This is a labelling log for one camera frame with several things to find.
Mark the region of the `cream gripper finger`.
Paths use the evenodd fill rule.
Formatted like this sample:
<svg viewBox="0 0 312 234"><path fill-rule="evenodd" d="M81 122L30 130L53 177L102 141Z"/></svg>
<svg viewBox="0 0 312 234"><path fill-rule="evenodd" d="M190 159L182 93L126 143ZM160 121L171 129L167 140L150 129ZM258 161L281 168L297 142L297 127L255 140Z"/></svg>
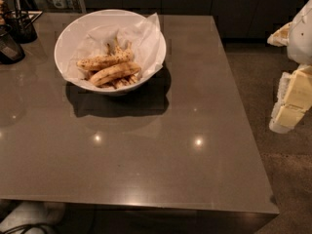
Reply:
<svg viewBox="0 0 312 234"><path fill-rule="evenodd" d="M267 43L276 46L276 47L283 47L289 44L289 30L290 30L291 23L288 22L283 25L281 28L276 30L273 34L271 34L268 39Z"/></svg>
<svg viewBox="0 0 312 234"><path fill-rule="evenodd" d="M292 74L282 74L269 129L278 134L288 133L311 107L312 66L301 64Z"/></svg>

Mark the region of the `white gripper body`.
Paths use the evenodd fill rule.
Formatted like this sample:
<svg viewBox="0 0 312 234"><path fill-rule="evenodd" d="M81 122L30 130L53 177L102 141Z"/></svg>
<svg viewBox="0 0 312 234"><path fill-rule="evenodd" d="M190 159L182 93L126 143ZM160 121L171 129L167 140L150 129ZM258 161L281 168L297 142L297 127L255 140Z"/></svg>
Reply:
<svg viewBox="0 0 312 234"><path fill-rule="evenodd" d="M293 18L289 30L288 57L300 64L312 64L312 0Z"/></svg>

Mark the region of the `white robot base below table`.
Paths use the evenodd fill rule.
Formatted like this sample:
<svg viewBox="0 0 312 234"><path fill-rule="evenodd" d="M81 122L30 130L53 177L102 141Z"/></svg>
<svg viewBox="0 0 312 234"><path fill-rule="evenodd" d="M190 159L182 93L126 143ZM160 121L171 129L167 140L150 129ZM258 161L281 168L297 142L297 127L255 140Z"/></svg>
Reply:
<svg viewBox="0 0 312 234"><path fill-rule="evenodd" d="M58 234L64 203L0 200L0 234Z"/></svg>

